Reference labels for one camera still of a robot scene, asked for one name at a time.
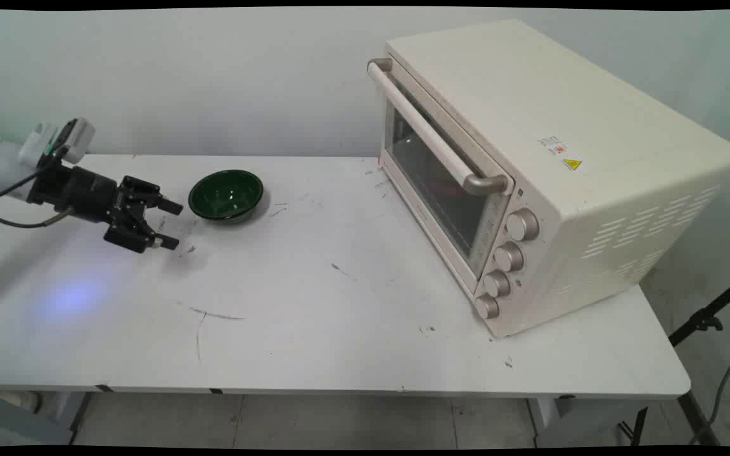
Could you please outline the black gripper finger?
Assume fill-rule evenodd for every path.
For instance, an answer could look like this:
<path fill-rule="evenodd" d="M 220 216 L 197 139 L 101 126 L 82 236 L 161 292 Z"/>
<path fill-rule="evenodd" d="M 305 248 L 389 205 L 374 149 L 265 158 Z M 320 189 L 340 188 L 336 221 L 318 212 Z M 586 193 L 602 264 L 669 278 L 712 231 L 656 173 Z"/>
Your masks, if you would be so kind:
<path fill-rule="evenodd" d="M 128 175 L 122 179 L 122 206 L 159 208 L 174 215 L 180 215 L 183 210 L 182 205 L 160 193 L 159 185 Z"/>
<path fill-rule="evenodd" d="M 103 239 L 137 253 L 144 253 L 148 248 L 175 250 L 180 243 L 176 237 L 154 231 L 144 219 L 130 216 L 114 219 Z"/>

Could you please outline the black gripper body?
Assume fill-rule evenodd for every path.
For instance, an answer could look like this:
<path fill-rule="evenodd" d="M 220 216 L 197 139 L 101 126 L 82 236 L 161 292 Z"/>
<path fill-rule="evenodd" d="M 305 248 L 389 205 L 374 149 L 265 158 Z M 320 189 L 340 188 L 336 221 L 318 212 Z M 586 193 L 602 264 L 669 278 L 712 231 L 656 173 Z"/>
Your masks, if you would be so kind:
<path fill-rule="evenodd" d="M 58 213 L 95 224 L 109 225 L 113 238 L 142 238 L 140 214 L 129 208 L 131 193 L 142 193 L 144 182 L 125 176 L 121 182 L 83 167 L 55 165 L 35 178 L 27 196 L 29 204 L 49 204 Z"/>

